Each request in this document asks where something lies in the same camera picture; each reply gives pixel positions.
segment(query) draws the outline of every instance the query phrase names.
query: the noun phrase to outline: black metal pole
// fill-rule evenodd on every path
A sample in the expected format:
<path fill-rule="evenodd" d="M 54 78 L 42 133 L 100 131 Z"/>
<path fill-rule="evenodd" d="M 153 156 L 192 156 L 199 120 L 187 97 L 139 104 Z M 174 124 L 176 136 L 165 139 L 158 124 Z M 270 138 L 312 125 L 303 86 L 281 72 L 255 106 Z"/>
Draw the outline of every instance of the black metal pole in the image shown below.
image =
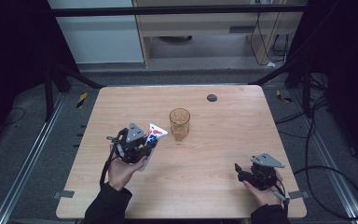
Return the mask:
<path fill-rule="evenodd" d="M 65 8 L 30 11 L 29 13 L 52 17 L 91 17 L 123 15 L 163 15 L 163 14 L 205 14 L 205 13 L 257 13 L 257 12 L 303 12 L 322 9 L 323 6 L 307 4 L 290 5 L 226 5 L 226 6 L 178 6 L 178 7 L 103 7 Z"/>

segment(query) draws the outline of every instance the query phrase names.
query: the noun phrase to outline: person's hand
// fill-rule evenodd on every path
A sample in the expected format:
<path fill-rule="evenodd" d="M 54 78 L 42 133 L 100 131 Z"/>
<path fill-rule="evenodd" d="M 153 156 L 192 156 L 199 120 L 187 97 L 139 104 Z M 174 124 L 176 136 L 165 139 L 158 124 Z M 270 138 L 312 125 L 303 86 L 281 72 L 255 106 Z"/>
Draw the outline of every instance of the person's hand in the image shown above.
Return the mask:
<path fill-rule="evenodd" d="M 112 160 L 112 162 L 110 163 L 108 170 L 108 178 L 109 185 L 112 188 L 121 191 L 130 182 L 133 173 L 135 173 L 136 170 L 144 166 L 146 157 L 142 157 L 135 164 L 127 164 L 121 159 L 116 158 L 116 156 L 116 152 L 114 152 L 113 158 L 115 159 Z"/>
<path fill-rule="evenodd" d="M 276 171 L 276 173 L 277 173 L 278 179 L 282 182 L 281 175 L 278 173 L 278 171 Z M 280 181 L 277 181 L 277 186 L 279 188 L 281 187 L 281 182 Z M 258 204 L 259 207 L 264 206 L 266 204 L 268 204 L 268 205 L 282 204 L 281 199 L 279 199 L 274 194 L 274 191 L 278 191 L 275 187 L 271 187 L 271 188 L 265 189 L 265 190 L 259 190 L 259 189 L 255 188 L 252 184 L 247 182 L 246 180 L 242 181 L 242 183 L 255 196 L 255 198 L 257 199 L 257 204 Z"/>

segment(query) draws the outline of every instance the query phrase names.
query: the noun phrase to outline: wooden table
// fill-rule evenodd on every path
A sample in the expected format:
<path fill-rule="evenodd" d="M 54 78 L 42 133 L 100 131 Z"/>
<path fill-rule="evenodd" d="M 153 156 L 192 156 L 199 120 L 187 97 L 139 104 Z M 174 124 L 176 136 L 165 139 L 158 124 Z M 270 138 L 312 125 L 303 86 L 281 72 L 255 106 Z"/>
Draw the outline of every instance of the wooden table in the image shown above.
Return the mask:
<path fill-rule="evenodd" d="M 209 94 L 217 101 L 209 102 Z M 116 136 L 131 122 L 144 131 L 154 123 L 170 132 L 168 116 L 177 107 L 191 114 L 189 135 L 175 142 L 169 133 L 159 141 L 145 171 L 127 185 L 133 197 L 126 218 L 249 217 L 255 198 L 238 181 L 234 163 L 245 169 L 263 152 L 285 164 L 279 172 L 286 192 L 298 189 L 260 87 L 107 87 L 96 100 L 65 186 L 75 194 L 61 198 L 57 216 L 83 217 L 95 199 L 109 153 L 106 136 Z M 306 213 L 301 199 L 290 202 L 289 217 Z"/>

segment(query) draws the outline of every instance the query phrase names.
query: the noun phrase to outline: floor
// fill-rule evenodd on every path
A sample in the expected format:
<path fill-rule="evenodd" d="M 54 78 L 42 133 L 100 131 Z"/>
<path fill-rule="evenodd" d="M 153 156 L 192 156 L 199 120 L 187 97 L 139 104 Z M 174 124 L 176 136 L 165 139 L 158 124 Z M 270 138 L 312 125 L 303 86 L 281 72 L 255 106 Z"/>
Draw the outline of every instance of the floor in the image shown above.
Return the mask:
<path fill-rule="evenodd" d="M 277 41 L 275 53 L 284 42 Z M 270 53 L 271 57 L 282 56 Z M 273 71 L 274 67 L 260 65 L 253 57 L 249 42 L 244 35 L 193 36 L 189 41 L 177 38 L 156 38 L 153 40 L 150 64 L 146 68 L 122 69 L 105 73 L 88 71 L 85 77 L 108 86 L 120 85 L 170 85 L 170 84 L 246 84 Z M 274 78 L 263 86 L 272 116 L 275 120 L 287 118 L 301 111 L 301 87 L 287 90 L 283 86 L 285 75 Z M 58 199 L 54 193 L 63 190 L 66 178 L 76 156 L 81 135 L 87 125 L 98 90 L 69 78 L 72 89 L 69 93 L 57 93 L 55 101 L 60 114 L 51 124 L 44 125 L 44 88 L 37 86 L 16 98 L 12 112 L 0 132 L 0 208 L 6 211 L 11 223 L 77 223 L 78 220 L 59 220 L 55 216 Z M 292 103 L 277 96 L 289 97 Z M 88 93 L 82 108 L 76 108 L 78 97 Z M 312 91 L 316 100 L 322 97 L 320 91 Z M 307 134 L 311 120 L 299 116 L 288 122 L 277 124 L 281 139 L 294 170 L 304 167 L 304 159 L 310 165 L 335 167 L 353 180 L 358 188 L 358 157 L 353 157 L 342 131 L 323 105 L 315 113 L 316 131 L 311 132 L 310 143 Z M 47 139 L 38 138 L 41 130 L 47 130 Z M 40 150 L 33 151 L 35 143 Z M 30 167 L 24 171 L 25 161 Z M 348 179 L 326 172 L 309 170 L 310 183 L 321 204 L 347 217 L 358 215 L 358 194 Z M 310 191 L 305 172 L 296 175 L 301 190 Z M 12 199 L 7 203 L 5 198 Z M 308 214 L 292 223 L 358 223 L 345 220 L 326 212 L 314 200 L 305 199 Z M 152 220 L 131 223 L 157 223 Z M 241 223 L 241 220 L 160 220 L 161 223 Z"/>

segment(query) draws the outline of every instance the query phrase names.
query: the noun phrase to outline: round black object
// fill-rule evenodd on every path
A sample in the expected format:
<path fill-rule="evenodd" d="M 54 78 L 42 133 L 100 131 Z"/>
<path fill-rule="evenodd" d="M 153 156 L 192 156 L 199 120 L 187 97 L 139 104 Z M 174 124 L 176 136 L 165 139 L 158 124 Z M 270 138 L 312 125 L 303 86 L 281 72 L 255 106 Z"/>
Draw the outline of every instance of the round black object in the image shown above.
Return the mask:
<path fill-rule="evenodd" d="M 217 96 L 215 94 L 209 94 L 206 99 L 209 101 L 209 102 L 215 102 L 217 101 Z"/>

